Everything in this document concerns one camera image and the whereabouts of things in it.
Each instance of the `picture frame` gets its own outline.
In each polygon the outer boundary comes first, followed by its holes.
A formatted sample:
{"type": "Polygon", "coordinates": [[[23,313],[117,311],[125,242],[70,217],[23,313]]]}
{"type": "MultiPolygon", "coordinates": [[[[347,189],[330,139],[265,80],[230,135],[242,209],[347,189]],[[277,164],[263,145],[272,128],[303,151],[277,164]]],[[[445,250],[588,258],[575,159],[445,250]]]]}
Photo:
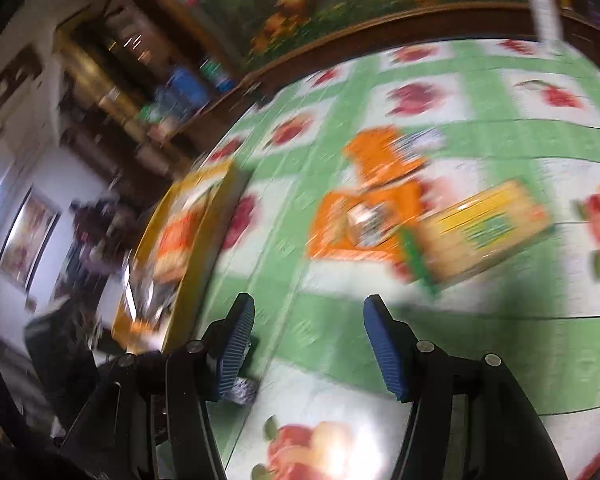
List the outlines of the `picture frame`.
{"type": "Polygon", "coordinates": [[[60,209],[31,187],[0,250],[0,272],[27,292],[59,218],[60,209]]]}

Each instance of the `blue gripper pad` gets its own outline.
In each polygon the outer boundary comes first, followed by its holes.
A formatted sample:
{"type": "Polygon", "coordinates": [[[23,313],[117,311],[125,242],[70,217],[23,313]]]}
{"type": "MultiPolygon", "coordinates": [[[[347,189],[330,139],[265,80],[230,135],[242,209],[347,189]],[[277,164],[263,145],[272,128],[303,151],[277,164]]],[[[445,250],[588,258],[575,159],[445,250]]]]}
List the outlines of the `blue gripper pad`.
{"type": "Polygon", "coordinates": [[[254,319],[253,298],[249,294],[238,294],[234,305],[224,320],[225,323],[229,324],[226,329],[230,330],[231,333],[222,353],[218,356],[216,381],[220,399],[234,386],[238,370],[244,360],[244,349],[249,341],[254,319]]]}
{"type": "Polygon", "coordinates": [[[374,349],[386,389],[395,394],[398,400],[404,402],[409,391],[404,377],[404,362],[395,348],[386,326],[388,320],[383,319],[380,309],[386,311],[389,319],[391,319],[390,314],[381,300],[377,303],[378,300],[375,300],[373,296],[369,296],[365,300],[363,317],[366,335],[374,349]]]}

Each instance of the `fruit print tablecloth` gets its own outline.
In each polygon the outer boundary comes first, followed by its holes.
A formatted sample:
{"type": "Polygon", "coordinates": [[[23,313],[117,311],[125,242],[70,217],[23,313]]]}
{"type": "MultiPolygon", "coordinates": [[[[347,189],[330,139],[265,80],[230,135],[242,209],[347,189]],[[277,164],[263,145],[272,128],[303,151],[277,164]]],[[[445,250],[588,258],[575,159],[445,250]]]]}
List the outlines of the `fruit print tablecloth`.
{"type": "Polygon", "coordinates": [[[572,48],[552,57],[535,43],[464,40],[350,60],[250,110],[207,164],[228,156],[254,174],[202,330],[250,293],[258,343],[248,372],[263,381],[250,410],[210,407],[230,480],[252,471],[256,480],[386,477],[410,407],[387,395],[366,339],[362,301],[374,293],[451,354],[499,354],[547,415],[570,478],[600,452],[600,72],[587,59],[572,48]],[[424,171],[450,200],[522,178],[555,228],[436,303],[385,264],[307,260],[321,197],[355,180],[343,146],[384,124],[443,131],[446,146],[424,171]],[[589,411],[572,413],[580,410],[589,411]],[[336,424],[346,470],[320,462],[322,422],[336,424]],[[276,441],[287,434],[301,437],[276,441]],[[282,467],[270,446],[301,449],[282,467]]]}

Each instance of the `painting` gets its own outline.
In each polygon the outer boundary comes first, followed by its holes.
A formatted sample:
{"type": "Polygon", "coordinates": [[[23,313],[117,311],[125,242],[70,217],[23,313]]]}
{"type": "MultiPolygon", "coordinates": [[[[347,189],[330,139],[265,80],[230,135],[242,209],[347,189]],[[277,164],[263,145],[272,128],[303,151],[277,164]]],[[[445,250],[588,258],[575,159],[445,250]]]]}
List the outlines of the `painting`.
{"type": "Polygon", "coordinates": [[[0,251],[0,270],[29,290],[36,267],[60,211],[33,188],[29,189],[0,251]]]}

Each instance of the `silver screw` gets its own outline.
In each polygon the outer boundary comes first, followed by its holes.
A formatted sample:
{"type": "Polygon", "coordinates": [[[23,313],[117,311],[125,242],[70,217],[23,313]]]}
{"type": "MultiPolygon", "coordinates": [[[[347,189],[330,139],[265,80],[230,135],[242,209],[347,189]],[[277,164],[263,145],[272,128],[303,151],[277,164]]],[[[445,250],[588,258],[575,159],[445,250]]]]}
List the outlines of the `silver screw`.
{"type": "Polygon", "coordinates": [[[131,366],[136,360],[136,356],[133,354],[124,354],[120,359],[118,359],[118,366],[127,367],[131,366]]]}
{"type": "Polygon", "coordinates": [[[502,364],[502,359],[500,359],[496,354],[487,354],[484,356],[484,362],[486,362],[489,366],[500,366],[502,364]]]}
{"type": "Polygon", "coordinates": [[[190,354],[197,354],[198,352],[202,352],[205,349],[204,344],[199,339],[195,341],[189,341],[187,343],[187,352],[190,354]]]}
{"type": "Polygon", "coordinates": [[[436,346],[431,341],[421,339],[416,343],[416,348],[423,354],[428,354],[429,352],[433,352],[436,349],[436,346]]]}

